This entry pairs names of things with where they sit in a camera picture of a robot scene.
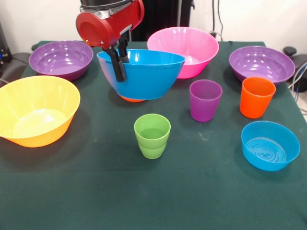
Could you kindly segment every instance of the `purple bowl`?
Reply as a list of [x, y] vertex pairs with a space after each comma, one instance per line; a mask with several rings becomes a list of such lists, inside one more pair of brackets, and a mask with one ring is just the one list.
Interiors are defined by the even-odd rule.
[[29, 64], [40, 75], [74, 81], [87, 71], [93, 56], [92, 48], [82, 42], [50, 42], [31, 54]]
[[264, 46], [239, 48], [231, 53], [229, 63], [240, 81], [248, 77], [263, 77], [277, 85], [287, 81], [295, 72], [295, 65], [286, 54]]

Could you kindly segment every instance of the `orange cup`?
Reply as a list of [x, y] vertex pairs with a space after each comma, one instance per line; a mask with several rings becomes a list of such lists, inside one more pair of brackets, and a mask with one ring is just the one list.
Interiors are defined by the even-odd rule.
[[260, 77], [246, 78], [242, 83], [240, 112], [248, 118], [259, 118], [267, 109], [276, 92], [270, 80]]

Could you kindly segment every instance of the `orange bowl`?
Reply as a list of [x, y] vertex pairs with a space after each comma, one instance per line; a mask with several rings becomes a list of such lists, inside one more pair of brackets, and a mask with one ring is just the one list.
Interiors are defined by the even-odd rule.
[[124, 99], [125, 101], [128, 101], [128, 102], [143, 102], [145, 100], [138, 100], [138, 99], [131, 99], [131, 98], [127, 98], [127, 97], [123, 97], [123, 96], [120, 96], [122, 99]]

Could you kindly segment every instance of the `pink bowl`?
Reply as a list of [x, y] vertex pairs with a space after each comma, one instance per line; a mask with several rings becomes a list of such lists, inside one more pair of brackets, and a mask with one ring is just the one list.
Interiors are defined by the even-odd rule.
[[159, 30], [149, 37], [147, 47], [184, 56], [186, 61], [178, 76], [180, 79], [198, 75], [219, 51], [219, 44], [213, 36], [191, 27]]

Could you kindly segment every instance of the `yellow bowl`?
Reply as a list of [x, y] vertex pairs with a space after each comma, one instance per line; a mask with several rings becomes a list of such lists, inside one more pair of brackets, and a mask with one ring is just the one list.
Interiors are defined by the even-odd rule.
[[80, 104], [70, 81], [54, 76], [19, 79], [0, 88], [0, 137], [25, 147], [60, 139]]

